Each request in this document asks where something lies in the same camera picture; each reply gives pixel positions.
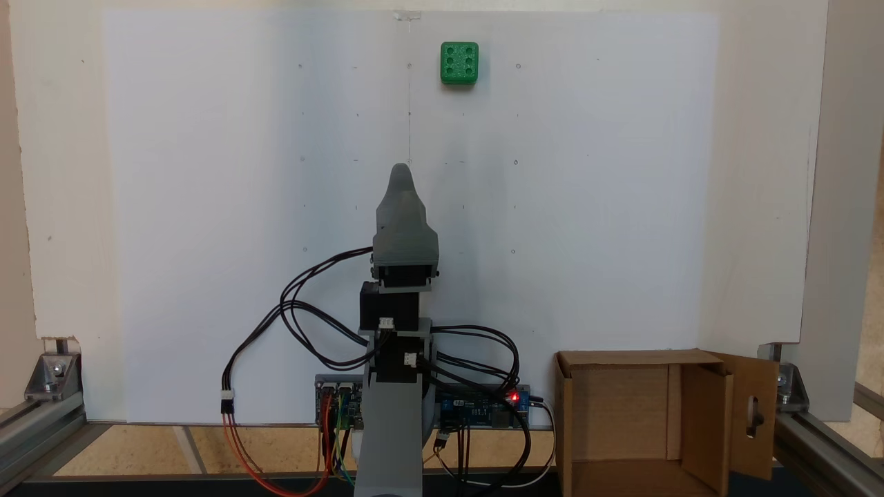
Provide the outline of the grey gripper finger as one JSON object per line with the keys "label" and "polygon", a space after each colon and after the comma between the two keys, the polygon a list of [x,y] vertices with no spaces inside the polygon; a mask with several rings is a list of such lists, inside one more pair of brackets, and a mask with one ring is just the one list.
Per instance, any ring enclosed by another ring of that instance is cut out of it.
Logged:
{"label": "grey gripper finger", "polygon": [[376,208],[375,240],[436,240],[426,207],[419,197],[410,167],[395,164],[385,194]]}

